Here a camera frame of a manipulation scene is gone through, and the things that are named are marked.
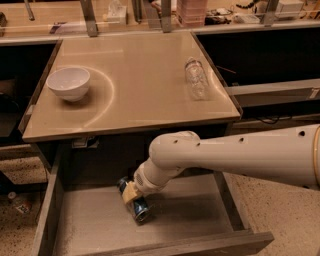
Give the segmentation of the white gripper with vent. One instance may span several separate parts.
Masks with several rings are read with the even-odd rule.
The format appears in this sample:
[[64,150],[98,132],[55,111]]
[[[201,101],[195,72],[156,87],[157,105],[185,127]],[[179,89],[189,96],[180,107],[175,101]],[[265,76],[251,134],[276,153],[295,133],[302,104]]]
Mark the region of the white gripper with vent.
[[129,204],[133,200],[140,198],[142,194],[150,195],[159,193],[166,186],[166,184],[158,185],[149,181],[142,168],[138,168],[135,171],[134,182],[127,182],[122,192],[122,199],[125,204]]

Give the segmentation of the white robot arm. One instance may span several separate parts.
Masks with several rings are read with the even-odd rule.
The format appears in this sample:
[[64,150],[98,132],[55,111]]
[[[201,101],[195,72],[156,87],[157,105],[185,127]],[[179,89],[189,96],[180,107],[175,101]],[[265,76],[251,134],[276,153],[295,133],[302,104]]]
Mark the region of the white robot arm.
[[149,157],[122,192],[126,204],[160,192],[187,168],[246,175],[295,186],[320,186],[320,126],[307,125],[202,139],[183,131],[156,137]]

